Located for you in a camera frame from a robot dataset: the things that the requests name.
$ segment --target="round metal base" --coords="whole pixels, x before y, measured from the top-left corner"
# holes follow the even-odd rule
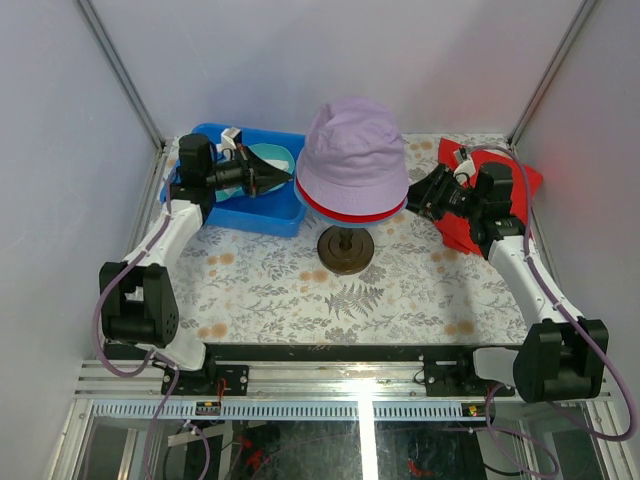
[[[338,275],[361,272],[373,258],[373,238],[364,228],[327,228],[318,240],[322,264]]]

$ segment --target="lavender hat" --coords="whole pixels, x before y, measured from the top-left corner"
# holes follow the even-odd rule
[[[404,141],[391,112],[363,97],[326,103],[316,113],[296,165],[300,187],[331,211],[376,215],[409,189]]]

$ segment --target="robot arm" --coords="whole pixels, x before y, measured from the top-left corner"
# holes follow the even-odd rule
[[[223,132],[228,161],[217,163],[217,151],[202,134],[180,139],[180,165],[168,186],[160,218],[140,245],[120,263],[100,270],[100,291],[131,262],[135,267],[106,292],[102,332],[113,341],[155,350],[182,370],[196,371],[205,362],[205,346],[178,328],[179,313],[169,269],[187,242],[204,224],[215,205],[217,190],[240,186],[256,197],[291,180],[292,176],[256,156],[242,144],[237,128]]]
[[[438,165],[409,189],[407,208],[430,220],[445,213],[469,220],[471,238],[504,278],[522,311],[528,334],[519,350],[481,347],[475,350],[475,374],[515,386],[527,402],[593,398],[600,393],[604,365],[551,304],[534,278],[523,251],[525,227],[511,215],[511,169],[484,164],[475,187],[463,187],[446,165]],[[566,301],[535,249],[529,257],[542,281],[606,352],[608,333],[600,320],[586,320]]]

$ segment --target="floral tablecloth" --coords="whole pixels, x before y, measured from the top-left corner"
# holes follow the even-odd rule
[[[446,135],[500,143],[498,135]],[[435,165],[441,136],[406,135],[413,181]],[[164,178],[177,159],[167,149]],[[155,208],[157,217],[160,205]],[[295,238],[204,227],[170,270],[180,326],[207,343],[515,343],[522,315],[481,257],[442,245],[406,211],[369,231],[375,254],[362,273],[337,276],[318,258],[328,224],[309,212]]]

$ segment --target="blue plastic bin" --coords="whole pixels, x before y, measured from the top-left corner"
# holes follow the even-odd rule
[[[203,123],[194,128],[193,133],[203,133],[213,143],[220,143],[220,134],[229,126]],[[247,146],[256,143],[280,145],[289,150],[296,162],[304,147],[304,135],[251,128],[242,128],[242,141]],[[293,182],[289,182],[284,187],[257,198],[242,196],[216,203],[205,224],[279,237],[295,237],[305,213],[306,207],[293,193]]]

